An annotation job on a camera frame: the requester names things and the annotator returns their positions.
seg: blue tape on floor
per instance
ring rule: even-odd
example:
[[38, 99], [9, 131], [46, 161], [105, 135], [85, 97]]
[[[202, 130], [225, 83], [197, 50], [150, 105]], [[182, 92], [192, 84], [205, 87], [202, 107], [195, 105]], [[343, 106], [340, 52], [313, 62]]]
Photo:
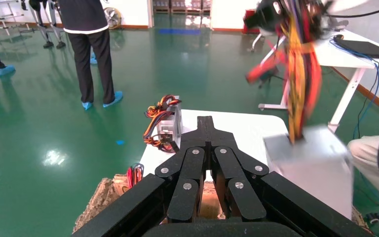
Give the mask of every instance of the blue tape on floor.
[[161, 34], [193, 35], [193, 36], [197, 36], [197, 35], [201, 34], [201, 30], [164, 28], [164, 29], [159, 29], [159, 33], [161, 33]]

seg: beige trousers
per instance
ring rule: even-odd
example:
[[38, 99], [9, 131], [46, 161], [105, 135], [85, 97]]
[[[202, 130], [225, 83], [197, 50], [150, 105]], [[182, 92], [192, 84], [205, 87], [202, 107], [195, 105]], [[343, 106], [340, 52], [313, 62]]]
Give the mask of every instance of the beige trousers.
[[379, 190], [379, 167], [377, 165], [379, 136], [352, 140], [348, 147], [352, 153], [355, 167]]

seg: robot leg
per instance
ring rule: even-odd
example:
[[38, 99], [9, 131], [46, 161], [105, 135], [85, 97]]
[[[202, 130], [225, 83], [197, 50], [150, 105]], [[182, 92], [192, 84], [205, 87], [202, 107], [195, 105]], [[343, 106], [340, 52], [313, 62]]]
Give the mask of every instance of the robot leg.
[[63, 32], [63, 29], [60, 29], [59, 27], [56, 26], [56, 15], [55, 15], [55, 11], [54, 11], [56, 8], [55, 2], [53, 0], [49, 0], [47, 2], [47, 6], [48, 6], [48, 10], [50, 12], [50, 17], [49, 17], [50, 26], [53, 29], [53, 32], [56, 35], [57, 40], [59, 42], [59, 44], [56, 46], [56, 48], [57, 49], [63, 48], [64, 46], [66, 46], [66, 44], [62, 41], [61, 33]]
[[50, 41], [48, 30], [43, 24], [43, 20], [41, 18], [41, 7], [40, 2], [38, 0], [30, 0], [29, 1], [30, 10], [33, 14], [34, 20], [37, 23], [38, 29], [41, 32], [41, 35], [43, 36], [44, 40], [46, 41], [46, 44], [43, 45], [44, 48], [50, 48], [53, 46], [53, 43]]

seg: white table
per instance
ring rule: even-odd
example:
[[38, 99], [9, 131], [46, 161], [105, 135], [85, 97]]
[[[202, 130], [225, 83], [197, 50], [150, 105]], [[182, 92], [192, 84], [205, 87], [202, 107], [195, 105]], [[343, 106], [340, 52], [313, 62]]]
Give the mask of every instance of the white table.
[[[197, 116], [212, 116], [216, 129], [233, 133], [241, 151], [266, 165], [268, 163], [263, 138], [287, 134], [284, 121], [279, 117], [198, 110], [182, 110], [183, 133], [197, 129]], [[145, 166], [144, 175], [154, 174], [154, 170], [171, 156], [173, 154], [147, 145], [140, 160], [140, 163]], [[207, 172], [206, 181], [213, 181], [209, 172]]]
[[[332, 45], [330, 43], [330, 40], [332, 39], [331, 36], [335, 36], [339, 34], [344, 36], [344, 40], [368, 41], [379, 46], [379, 43], [369, 40], [365, 37], [359, 36], [350, 31], [331, 32], [330, 34], [324, 36], [327, 39], [320, 40], [315, 43], [315, 51], [316, 51], [317, 60], [319, 61], [319, 64], [321, 66], [356, 68], [355, 73], [352, 76], [351, 80], [349, 81], [348, 86], [346, 87], [346, 90], [343, 93], [341, 101], [339, 102], [338, 107], [336, 108], [331, 121], [328, 123], [328, 127], [333, 132], [335, 132], [337, 127], [339, 126], [339, 122], [349, 102], [351, 101], [351, 98], [357, 86], [359, 85], [359, 82], [361, 81], [361, 78], [364, 75], [365, 70], [375, 68], [374, 64], [371, 63], [369, 60], [356, 57]], [[268, 53], [268, 55], [263, 59], [261, 64], [264, 63], [272, 54], [273, 54], [273, 50]], [[289, 87], [286, 85], [284, 89], [283, 97], [281, 99], [281, 103], [279, 105], [259, 104], [258, 107], [262, 110], [263, 109], [286, 110], [287, 106], [285, 104], [285, 101], [286, 101], [285, 95], [287, 94], [288, 89]]]

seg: desk leg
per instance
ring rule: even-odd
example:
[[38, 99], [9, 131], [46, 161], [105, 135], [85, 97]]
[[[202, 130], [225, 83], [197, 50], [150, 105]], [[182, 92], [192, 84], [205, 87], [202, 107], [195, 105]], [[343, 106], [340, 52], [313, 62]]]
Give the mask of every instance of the desk leg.
[[282, 94], [281, 102], [279, 105], [259, 104], [258, 108], [260, 108], [261, 110], [264, 110], [264, 109], [286, 110], [287, 105], [285, 104], [285, 101], [287, 100], [287, 94], [289, 90], [290, 90], [290, 85], [288, 84], [288, 80], [287, 80], [287, 82], [285, 83], [284, 92]]
[[346, 87], [346, 90], [341, 98], [341, 101], [339, 102], [338, 107], [336, 108], [335, 113], [328, 124], [328, 127], [332, 132], [335, 132], [338, 128], [342, 115], [348, 107], [348, 104], [351, 101], [351, 98], [354, 95], [354, 92], [357, 89], [357, 86], [359, 85], [364, 72], [365, 68], [357, 68], [354, 75], [352, 76], [352, 79], [349, 81], [348, 86]]
[[283, 42], [284, 42], [284, 40], [285, 40], [285, 36], [282, 36], [281, 38], [280, 38], [280, 40], [277, 42], [277, 44], [276, 45], [274, 45], [274, 47], [271, 49], [271, 51], [265, 56], [265, 58], [261, 61], [261, 65], [262, 64], [264, 64], [264, 62], [266, 61], [266, 60], [268, 60], [268, 58], [270, 58], [271, 57], [271, 55], [273, 55], [274, 54], [274, 50], [277, 48], [277, 45], [279, 46], [280, 44], [282, 44]]
[[254, 40], [254, 42], [252, 43], [252, 49], [251, 49], [251, 52], [255, 51], [255, 45], [256, 45], [256, 42], [258, 42], [258, 40], [262, 37], [262, 34], [259, 33], [259, 35], [256, 37], [256, 39]]
[[[282, 36], [280, 38], [280, 40], [277, 42], [277, 44], [271, 49], [271, 51], [261, 61], [261, 65], [264, 64], [264, 62], [274, 54], [274, 50], [276, 49], [276, 46], [277, 45], [279, 46], [280, 44], [282, 44], [284, 42], [284, 40], [285, 40], [285, 36]], [[264, 109], [286, 110], [287, 109], [287, 105], [285, 104], [285, 101], [286, 101], [285, 95], [287, 94], [288, 89], [289, 89], [289, 87], [288, 87], [288, 83], [287, 83], [285, 85], [285, 87], [284, 87], [284, 93], [282, 94], [281, 103], [279, 105], [259, 104], [258, 108], [260, 108], [261, 110], [264, 110]]]

